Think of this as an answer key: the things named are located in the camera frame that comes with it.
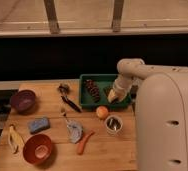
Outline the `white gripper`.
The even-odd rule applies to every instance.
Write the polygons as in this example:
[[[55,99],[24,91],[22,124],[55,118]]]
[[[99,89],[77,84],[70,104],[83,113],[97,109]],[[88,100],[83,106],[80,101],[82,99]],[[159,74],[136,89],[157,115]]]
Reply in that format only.
[[[131,81],[129,79],[118,77],[108,94],[108,101],[110,103],[117,100],[118,102],[123,101],[131,89]]]

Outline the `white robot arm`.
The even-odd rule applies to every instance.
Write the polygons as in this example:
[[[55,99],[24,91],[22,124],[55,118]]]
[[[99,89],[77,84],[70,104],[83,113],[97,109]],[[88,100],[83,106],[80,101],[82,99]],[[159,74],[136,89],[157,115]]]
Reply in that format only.
[[[138,171],[188,171],[188,67],[117,63],[110,100],[123,101],[138,79],[135,100]]]

